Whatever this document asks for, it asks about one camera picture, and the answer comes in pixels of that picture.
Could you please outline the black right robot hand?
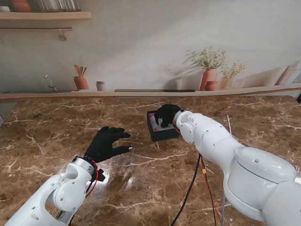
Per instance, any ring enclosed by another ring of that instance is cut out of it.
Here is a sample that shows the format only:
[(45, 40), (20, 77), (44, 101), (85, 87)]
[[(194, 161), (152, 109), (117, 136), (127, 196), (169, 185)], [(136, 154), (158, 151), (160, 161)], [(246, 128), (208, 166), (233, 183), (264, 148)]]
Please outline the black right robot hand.
[(156, 123), (161, 128), (166, 128), (173, 123), (174, 116), (181, 110), (178, 105), (164, 104), (154, 114)]

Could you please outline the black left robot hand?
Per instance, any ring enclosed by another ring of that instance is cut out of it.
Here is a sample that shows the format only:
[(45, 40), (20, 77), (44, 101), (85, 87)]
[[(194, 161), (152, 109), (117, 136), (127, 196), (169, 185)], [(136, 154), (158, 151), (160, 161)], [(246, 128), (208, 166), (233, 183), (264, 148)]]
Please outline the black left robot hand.
[(125, 132), (124, 128), (105, 126), (94, 136), (84, 154), (84, 158), (99, 163), (114, 156), (128, 153), (132, 151), (132, 146), (118, 146), (114, 148), (112, 144), (119, 139), (130, 137), (131, 135)]

